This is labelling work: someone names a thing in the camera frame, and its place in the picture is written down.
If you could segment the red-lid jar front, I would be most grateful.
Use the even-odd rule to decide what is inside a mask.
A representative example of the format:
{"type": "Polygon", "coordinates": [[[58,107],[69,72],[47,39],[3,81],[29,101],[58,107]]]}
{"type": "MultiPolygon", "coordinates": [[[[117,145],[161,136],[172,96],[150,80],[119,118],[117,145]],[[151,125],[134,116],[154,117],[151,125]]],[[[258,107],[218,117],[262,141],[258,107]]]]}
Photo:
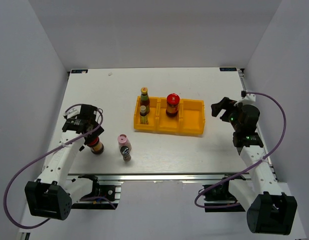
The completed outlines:
{"type": "Polygon", "coordinates": [[[101,155],[105,149],[99,137],[96,137],[95,139],[91,140],[86,145],[90,148],[91,152],[95,155],[101,155]]]}

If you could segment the red-lid jar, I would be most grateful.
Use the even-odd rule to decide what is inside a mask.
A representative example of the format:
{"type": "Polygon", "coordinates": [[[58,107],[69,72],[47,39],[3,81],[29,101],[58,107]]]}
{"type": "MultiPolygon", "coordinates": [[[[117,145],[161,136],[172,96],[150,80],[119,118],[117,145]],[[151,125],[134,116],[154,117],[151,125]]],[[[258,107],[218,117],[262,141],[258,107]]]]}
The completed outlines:
{"type": "Polygon", "coordinates": [[[168,117],[175,117],[179,111],[180,97],[171,93],[166,98],[166,114],[168,117]]]}
{"type": "Polygon", "coordinates": [[[91,140],[86,145],[90,148],[91,152],[95,155],[101,155],[105,149],[99,137],[96,137],[95,139],[91,140]]]}

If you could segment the pink-cap spice bottle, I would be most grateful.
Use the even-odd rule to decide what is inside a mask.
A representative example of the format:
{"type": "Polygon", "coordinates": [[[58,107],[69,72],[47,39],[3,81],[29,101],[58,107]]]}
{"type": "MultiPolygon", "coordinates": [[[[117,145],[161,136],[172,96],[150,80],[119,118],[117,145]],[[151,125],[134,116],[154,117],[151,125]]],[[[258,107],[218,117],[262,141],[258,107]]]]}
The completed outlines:
{"type": "Polygon", "coordinates": [[[126,146],[129,148],[129,150],[132,150],[132,145],[128,139],[128,137],[125,134],[120,134],[117,137],[118,147],[121,149],[122,147],[126,146]]]}

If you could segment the black-cap spice bottle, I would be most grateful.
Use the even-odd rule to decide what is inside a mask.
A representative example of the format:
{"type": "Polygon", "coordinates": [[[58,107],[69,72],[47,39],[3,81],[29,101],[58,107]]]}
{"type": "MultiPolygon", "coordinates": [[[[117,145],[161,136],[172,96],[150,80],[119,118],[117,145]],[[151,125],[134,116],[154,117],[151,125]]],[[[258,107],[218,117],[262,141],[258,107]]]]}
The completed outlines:
{"type": "Polygon", "coordinates": [[[131,154],[130,154],[130,149],[128,146],[122,146],[120,148],[120,153],[122,155],[122,158],[125,162],[128,162],[131,160],[131,154]]]}

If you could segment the small beige-cap sauce bottle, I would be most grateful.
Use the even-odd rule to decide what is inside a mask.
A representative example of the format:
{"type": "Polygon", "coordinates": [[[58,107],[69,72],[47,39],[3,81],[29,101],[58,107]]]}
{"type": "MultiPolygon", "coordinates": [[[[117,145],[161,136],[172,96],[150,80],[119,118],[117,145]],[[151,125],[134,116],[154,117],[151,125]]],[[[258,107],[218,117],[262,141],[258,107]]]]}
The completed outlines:
{"type": "Polygon", "coordinates": [[[140,116],[140,123],[141,124],[143,124],[143,125],[148,125],[149,124],[147,108],[146,108],[145,105],[141,105],[140,106],[139,116],[140,116]]]}

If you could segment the tall yellow-cap sauce bottle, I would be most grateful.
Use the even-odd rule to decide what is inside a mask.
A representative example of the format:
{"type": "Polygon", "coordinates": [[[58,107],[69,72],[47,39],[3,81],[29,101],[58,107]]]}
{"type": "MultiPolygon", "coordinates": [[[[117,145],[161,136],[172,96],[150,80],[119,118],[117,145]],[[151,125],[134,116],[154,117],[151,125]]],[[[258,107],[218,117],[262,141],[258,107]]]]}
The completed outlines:
{"type": "Polygon", "coordinates": [[[146,113],[148,114],[150,112],[150,98],[149,98],[149,95],[148,95],[148,88],[142,87],[140,92],[141,92],[140,106],[145,106],[146,113]]]}

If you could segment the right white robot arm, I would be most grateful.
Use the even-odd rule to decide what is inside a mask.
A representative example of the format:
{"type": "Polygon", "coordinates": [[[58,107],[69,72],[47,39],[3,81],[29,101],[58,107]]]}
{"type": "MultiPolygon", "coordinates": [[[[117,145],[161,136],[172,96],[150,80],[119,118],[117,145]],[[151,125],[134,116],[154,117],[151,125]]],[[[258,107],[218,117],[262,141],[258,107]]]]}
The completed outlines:
{"type": "Polygon", "coordinates": [[[264,144],[257,133],[260,111],[253,105],[255,100],[250,94],[240,101],[224,97],[211,106],[213,117],[225,111],[220,119],[233,127],[233,145],[247,166],[253,184],[250,187],[245,180],[235,177],[221,185],[220,193],[225,199],[235,197],[239,201],[252,233],[289,235],[297,201],[281,189],[266,161],[264,144]]]}

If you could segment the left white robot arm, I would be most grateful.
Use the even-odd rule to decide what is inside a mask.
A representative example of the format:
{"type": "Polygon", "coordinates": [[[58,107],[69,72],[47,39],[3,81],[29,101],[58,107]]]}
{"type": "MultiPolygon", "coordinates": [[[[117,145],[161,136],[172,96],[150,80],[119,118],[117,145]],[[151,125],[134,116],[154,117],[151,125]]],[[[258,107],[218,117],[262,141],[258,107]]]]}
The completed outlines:
{"type": "Polygon", "coordinates": [[[68,108],[64,113],[57,149],[35,181],[25,186],[25,195],[31,215],[47,219],[65,220],[72,205],[87,197],[90,200],[100,195],[97,177],[84,174],[67,182],[69,171],[79,152],[89,147],[95,155],[104,151],[99,136],[102,128],[103,111],[93,105],[80,104],[68,108]]]}

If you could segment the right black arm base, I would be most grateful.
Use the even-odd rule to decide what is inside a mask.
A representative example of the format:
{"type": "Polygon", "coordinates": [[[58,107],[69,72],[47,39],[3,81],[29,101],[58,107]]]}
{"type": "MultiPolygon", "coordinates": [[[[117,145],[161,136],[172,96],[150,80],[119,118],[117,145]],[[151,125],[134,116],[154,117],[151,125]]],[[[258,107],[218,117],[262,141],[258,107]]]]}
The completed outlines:
{"type": "Polygon", "coordinates": [[[205,208],[206,213],[239,213],[245,212],[238,204],[238,200],[229,192],[229,181],[220,184],[209,192],[203,194],[204,206],[226,206],[225,208],[205,208]]]}

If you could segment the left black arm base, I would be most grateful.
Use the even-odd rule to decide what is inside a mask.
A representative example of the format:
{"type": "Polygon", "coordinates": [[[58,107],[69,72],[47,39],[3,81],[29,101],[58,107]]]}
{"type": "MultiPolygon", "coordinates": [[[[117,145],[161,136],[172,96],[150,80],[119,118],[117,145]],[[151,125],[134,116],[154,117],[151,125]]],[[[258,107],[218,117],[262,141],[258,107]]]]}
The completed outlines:
{"type": "Polygon", "coordinates": [[[79,179],[92,181],[91,191],[82,198],[93,198],[92,200],[73,203],[73,210],[115,210],[119,204],[121,187],[114,183],[105,183],[95,175],[79,175],[79,179]]]}

